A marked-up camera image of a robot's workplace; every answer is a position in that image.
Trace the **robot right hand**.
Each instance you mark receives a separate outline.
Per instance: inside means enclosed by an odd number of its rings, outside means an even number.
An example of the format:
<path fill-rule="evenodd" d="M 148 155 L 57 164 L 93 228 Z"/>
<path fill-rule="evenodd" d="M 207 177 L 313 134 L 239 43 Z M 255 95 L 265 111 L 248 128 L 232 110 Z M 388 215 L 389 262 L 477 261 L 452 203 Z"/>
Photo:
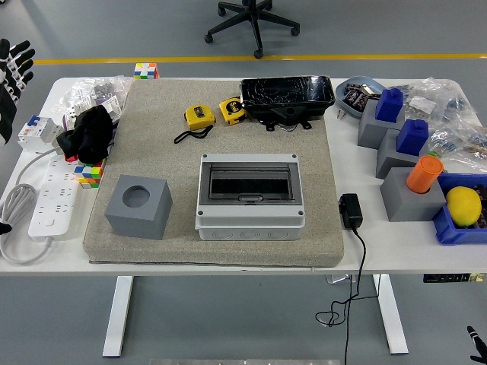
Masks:
<path fill-rule="evenodd" d="M 487 364 L 486 361 L 486 353 L 487 347 L 486 343 L 479 337 L 477 331 L 470 325 L 466 327 L 467 332 L 469 333 L 470 338 L 473 340 L 476 350 L 478 351 L 478 355 L 471 355 L 470 360 L 475 361 L 480 364 Z"/>

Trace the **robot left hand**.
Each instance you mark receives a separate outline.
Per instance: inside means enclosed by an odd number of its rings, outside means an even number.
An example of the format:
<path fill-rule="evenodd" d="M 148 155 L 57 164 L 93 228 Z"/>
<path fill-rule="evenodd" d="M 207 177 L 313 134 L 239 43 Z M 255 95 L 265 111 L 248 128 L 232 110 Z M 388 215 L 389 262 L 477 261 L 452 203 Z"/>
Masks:
<path fill-rule="evenodd" d="M 17 103 L 27 83 L 32 80 L 35 50 L 28 40 L 12 46 L 1 39 L 1 144 L 12 136 Z"/>

